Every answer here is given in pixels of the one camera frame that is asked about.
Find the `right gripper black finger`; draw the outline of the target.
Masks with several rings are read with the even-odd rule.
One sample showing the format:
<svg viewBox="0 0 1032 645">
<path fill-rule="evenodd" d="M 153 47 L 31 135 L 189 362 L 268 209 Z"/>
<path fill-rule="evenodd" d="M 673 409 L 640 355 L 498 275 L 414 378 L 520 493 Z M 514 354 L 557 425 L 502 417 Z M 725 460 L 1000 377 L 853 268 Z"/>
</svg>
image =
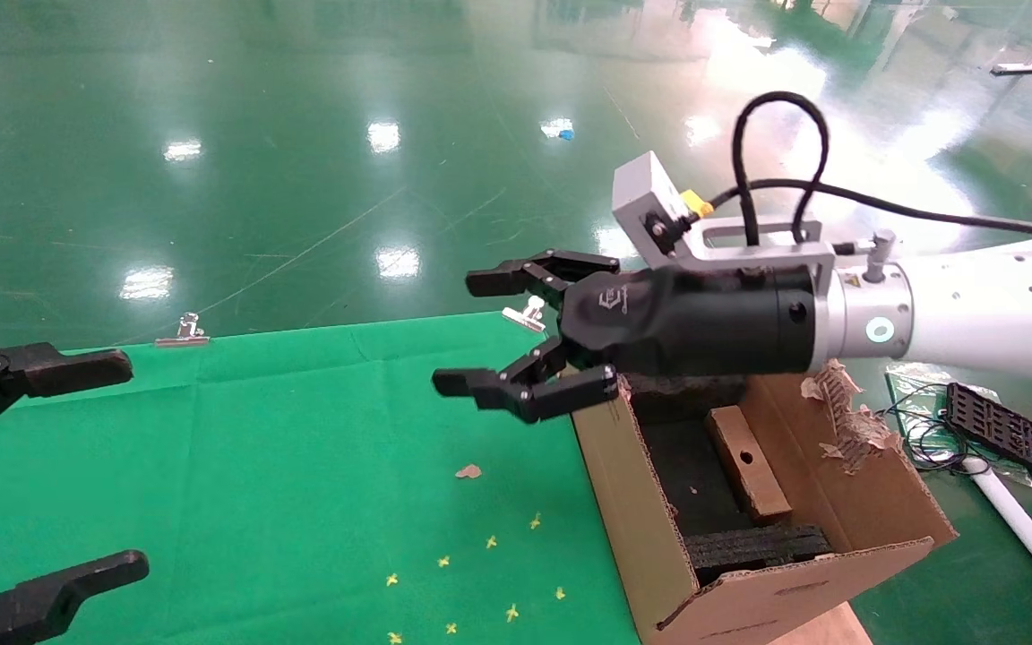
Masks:
<svg viewBox="0 0 1032 645">
<path fill-rule="evenodd" d="M 477 409 L 502 409 L 536 424 L 617 399 L 619 373 L 581 362 L 563 338 L 550 336 L 503 370 L 434 370 L 433 386 L 446 399 L 471 399 Z"/>
<path fill-rule="evenodd" d="M 549 248 L 524 260 L 508 260 L 492 269 L 467 272 L 466 287 L 472 297 L 513 297 L 527 293 L 560 310 L 565 291 L 573 283 L 589 275 L 619 271 L 617 258 Z"/>
</svg>

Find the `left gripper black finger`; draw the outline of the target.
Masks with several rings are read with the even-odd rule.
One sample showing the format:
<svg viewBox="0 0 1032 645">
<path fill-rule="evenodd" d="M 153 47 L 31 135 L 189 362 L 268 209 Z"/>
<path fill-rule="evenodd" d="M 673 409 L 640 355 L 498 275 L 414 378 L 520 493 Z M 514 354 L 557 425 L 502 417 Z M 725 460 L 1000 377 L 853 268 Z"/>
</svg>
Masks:
<svg viewBox="0 0 1032 645">
<path fill-rule="evenodd" d="M 50 399 L 132 379 L 130 357 L 119 348 L 74 356 L 46 342 L 0 348 L 0 416 L 21 399 Z"/>
<path fill-rule="evenodd" d="M 87 599 L 148 575 L 148 556 L 126 550 L 18 583 L 0 592 L 0 644 L 38 644 L 60 637 Z"/>
</svg>

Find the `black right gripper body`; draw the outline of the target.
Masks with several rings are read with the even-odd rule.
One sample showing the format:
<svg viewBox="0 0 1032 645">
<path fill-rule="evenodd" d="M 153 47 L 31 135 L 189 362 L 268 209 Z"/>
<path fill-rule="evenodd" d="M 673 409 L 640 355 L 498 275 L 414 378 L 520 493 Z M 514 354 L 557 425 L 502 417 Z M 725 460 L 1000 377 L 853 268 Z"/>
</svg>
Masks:
<svg viewBox="0 0 1032 645">
<path fill-rule="evenodd" d="M 589 275 L 565 291 L 558 331 L 578 366 L 648 376 L 802 373 L 816 338 L 803 268 Z"/>
</svg>

